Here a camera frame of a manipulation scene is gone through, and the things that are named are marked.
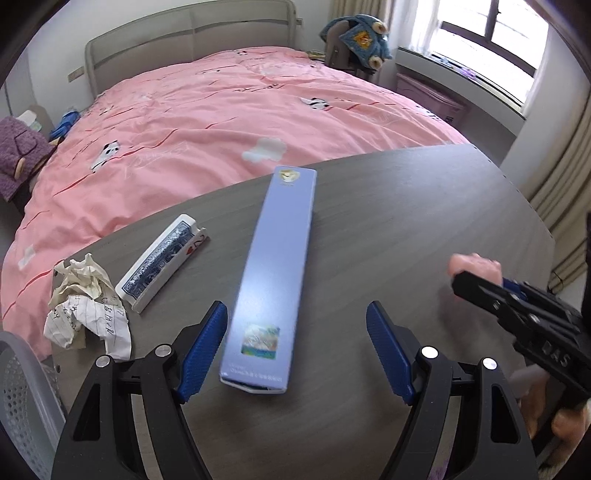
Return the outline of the right hand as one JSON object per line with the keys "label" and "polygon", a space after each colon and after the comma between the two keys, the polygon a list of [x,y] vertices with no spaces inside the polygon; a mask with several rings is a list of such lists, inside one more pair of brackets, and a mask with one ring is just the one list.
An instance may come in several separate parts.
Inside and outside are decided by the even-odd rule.
{"label": "right hand", "polygon": [[541,431],[543,423],[550,422],[551,432],[562,446],[574,449],[590,426],[590,401],[575,401],[572,407],[550,406],[550,374],[537,365],[514,372],[509,379],[517,395],[530,438]]}

